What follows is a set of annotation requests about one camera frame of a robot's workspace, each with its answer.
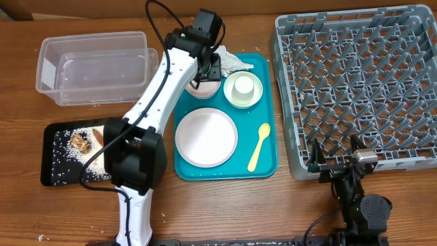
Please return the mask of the pink white bowl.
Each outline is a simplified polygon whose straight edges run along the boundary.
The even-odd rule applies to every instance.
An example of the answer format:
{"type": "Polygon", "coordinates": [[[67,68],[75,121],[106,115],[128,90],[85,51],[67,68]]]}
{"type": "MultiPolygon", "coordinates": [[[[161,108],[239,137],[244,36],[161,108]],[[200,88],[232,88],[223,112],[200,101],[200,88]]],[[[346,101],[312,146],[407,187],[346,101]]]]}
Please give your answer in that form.
{"type": "Polygon", "coordinates": [[[208,99],[216,94],[220,86],[220,81],[204,81],[199,83],[191,81],[186,86],[186,91],[195,98],[208,99]]]}

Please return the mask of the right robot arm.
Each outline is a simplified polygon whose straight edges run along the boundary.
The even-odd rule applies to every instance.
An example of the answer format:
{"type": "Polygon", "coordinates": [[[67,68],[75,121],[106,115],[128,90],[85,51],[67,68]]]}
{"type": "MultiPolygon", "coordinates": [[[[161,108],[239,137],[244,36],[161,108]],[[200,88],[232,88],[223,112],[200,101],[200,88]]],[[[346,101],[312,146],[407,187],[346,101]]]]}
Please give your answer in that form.
{"type": "Polygon", "coordinates": [[[312,139],[308,171],[318,173],[320,183],[329,183],[339,208],[314,221],[304,233],[303,245],[388,245],[387,221],[393,205],[389,199],[377,194],[366,195],[361,180],[372,174],[378,164],[376,152],[368,148],[356,135],[350,137],[352,157],[349,162],[328,165],[320,143],[312,139]],[[328,236],[311,236],[310,231],[326,218],[341,213],[343,228],[335,228],[328,236]]]}

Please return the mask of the cream bowl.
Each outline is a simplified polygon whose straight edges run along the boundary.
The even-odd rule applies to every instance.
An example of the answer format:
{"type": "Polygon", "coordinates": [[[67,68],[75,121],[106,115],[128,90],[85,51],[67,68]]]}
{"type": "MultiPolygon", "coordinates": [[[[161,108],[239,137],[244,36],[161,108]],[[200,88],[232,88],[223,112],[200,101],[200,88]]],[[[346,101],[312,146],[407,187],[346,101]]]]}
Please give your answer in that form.
{"type": "Polygon", "coordinates": [[[224,92],[226,99],[229,101],[229,103],[231,105],[233,105],[234,107],[239,108],[239,109],[247,109],[247,108],[255,105],[262,97],[263,85],[262,85],[262,82],[260,81],[260,79],[257,76],[255,76],[253,73],[247,72],[247,71],[238,71],[238,72],[235,72],[235,73],[229,75],[226,78],[224,85],[223,85],[223,92],[224,92]],[[232,89],[234,87],[234,82],[238,77],[241,77],[241,76],[248,76],[254,82],[254,95],[253,95],[252,99],[250,99],[250,100],[236,100],[232,96],[232,89]]]}

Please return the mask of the cream cup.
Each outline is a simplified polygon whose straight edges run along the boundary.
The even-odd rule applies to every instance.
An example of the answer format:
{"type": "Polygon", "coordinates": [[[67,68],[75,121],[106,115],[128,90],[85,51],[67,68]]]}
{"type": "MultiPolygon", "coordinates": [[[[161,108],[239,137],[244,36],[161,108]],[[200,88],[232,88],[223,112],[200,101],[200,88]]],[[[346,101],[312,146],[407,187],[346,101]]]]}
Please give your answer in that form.
{"type": "Polygon", "coordinates": [[[232,96],[236,100],[250,100],[254,95],[254,82],[248,76],[238,77],[234,82],[232,96]]]}

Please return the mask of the pile of white rice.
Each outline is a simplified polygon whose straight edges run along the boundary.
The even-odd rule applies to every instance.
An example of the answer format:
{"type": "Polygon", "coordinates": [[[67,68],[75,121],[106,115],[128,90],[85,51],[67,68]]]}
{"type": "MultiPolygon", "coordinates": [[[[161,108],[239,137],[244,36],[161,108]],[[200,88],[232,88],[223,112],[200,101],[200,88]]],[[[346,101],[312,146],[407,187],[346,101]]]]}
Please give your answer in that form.
{"type": "MultiPolygon", "coordinates": [[[[67,137],[67,158],[71,161],[78,161],[79,165],[84,165],[88,160],[95,155],[99,150],[102,149],[102,146],[97,142],[96,138],[94,137],[92,133],[92,129],[96,129],[102,136],[103,136],[103,128],[104,126],[91,126],[91,127],[85,127],[85,128],[78,128],[74,129],[72,131],[68,131],[70,134],[69,137],[67,137]],[[70,144],[70,138],[73,134],[80,134],[84,138],[88,140],[90,143],[90,149],[87,154],[81,153],[77,148],[73,147],[70,144]]],[[[101,154],[99,157],[97,157],[86,169],[87,173],[90,173],[91,178],[96,178],[97,180],[109,180],[110,175],[106,173],[104,169],[104,156],[101,154]]]]}

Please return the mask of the white paper napkin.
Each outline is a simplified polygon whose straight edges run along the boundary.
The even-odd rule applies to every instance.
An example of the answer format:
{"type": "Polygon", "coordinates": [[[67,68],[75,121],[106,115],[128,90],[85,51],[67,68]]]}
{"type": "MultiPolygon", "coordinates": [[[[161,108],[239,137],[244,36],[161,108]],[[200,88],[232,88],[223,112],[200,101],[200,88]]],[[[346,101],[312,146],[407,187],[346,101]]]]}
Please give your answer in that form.
{"type": "Polygon", "coordinates": [[[250,70],[254,68],[253,64],[244,63],[234,54],[227,51],[226,47],[220,45],[215,51],[221,58],[221,73],[224,77],[228,77],[234,72],[241,70],[250,70]]]}

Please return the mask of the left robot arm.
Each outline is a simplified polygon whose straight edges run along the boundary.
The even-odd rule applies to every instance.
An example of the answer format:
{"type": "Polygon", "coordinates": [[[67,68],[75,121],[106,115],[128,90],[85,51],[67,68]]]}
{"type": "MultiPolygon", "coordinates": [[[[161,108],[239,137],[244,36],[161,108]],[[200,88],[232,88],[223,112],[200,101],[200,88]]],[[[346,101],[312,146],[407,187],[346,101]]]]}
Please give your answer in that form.
{"type": "Polygon", "coordinates": [[[114,245],[148,245],[153,190],[167,167],[163,132],[186,87],[220,81],[221,60],[215,52],[225,36],[216,13],[201,9],[193,25],[174,29],[143,95],[122,119],[104,125],[104,168],[119,195],[120,226],[114,245]]]}

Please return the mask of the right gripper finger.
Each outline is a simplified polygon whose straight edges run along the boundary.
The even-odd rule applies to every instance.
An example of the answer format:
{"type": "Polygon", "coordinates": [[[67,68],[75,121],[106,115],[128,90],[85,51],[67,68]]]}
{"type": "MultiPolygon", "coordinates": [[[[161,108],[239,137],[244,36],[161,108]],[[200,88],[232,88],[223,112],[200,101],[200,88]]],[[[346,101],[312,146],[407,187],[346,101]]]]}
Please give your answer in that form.
{"type": "Polygon", "coordinates": [[[320,147],[320,143],[316,138],[311,140],[312,150],[309,158],[310,165],[325,165],[326,159],[320,147]]]}
{"type": "Polygon", "coordinates": [[[367,146],[355,134],[350,136],[350,143],[352,152],[367,148],[367,146]]]}

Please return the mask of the brown food wrapper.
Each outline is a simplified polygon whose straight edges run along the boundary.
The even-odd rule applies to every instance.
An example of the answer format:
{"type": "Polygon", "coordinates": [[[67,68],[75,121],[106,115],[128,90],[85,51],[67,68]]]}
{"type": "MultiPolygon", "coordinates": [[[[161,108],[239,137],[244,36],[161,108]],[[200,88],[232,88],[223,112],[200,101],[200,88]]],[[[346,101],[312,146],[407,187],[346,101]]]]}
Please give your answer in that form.
{"type": "Polygon", "coordinates": [[[70,138],[70,144],[83,154],[87,154],[89,152],[90,143],[80,134],[73,134],[70,138]]]}

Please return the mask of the large white plate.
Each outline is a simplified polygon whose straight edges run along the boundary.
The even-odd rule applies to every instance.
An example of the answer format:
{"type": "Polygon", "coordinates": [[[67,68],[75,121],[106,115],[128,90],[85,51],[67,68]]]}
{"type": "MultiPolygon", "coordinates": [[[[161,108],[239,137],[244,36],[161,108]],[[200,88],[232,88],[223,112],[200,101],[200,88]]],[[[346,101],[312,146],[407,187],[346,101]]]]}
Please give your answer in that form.
{"type": "Polygon", "coordinates": [[[180,156],[196,167],[216,167],[227,161],[238,144],[234,121],[223,111],[200,108],[184,116],[175,131],[180,156]]]}

